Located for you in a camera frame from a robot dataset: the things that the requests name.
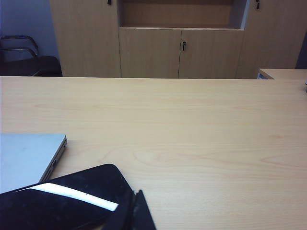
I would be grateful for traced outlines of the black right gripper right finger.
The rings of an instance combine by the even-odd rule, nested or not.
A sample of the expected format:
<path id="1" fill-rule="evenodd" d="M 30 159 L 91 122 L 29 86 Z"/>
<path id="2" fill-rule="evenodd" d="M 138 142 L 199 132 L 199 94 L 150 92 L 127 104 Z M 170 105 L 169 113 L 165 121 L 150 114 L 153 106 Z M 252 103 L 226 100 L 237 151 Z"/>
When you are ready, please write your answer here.
<path id="1" fill-rule="evenodd" d="M 154 220 L 142 190 L 139 190 L 135 197 L 133 210 L 133 229 L 156 230 Z"/>

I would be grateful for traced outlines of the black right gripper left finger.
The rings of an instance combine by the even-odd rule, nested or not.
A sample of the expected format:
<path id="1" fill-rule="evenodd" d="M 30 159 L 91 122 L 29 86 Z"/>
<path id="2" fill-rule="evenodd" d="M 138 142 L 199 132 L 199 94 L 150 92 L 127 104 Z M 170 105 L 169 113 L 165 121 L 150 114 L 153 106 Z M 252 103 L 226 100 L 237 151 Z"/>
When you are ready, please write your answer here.
<path id="1" fill-rule="evenodd" d="M 134 192 L 128 191 L 124 194 L 122 200 L 108 220 L 100 228 L 101 230 L 124 230 L 127 226 L 131 204 L 134 199 Z"/>

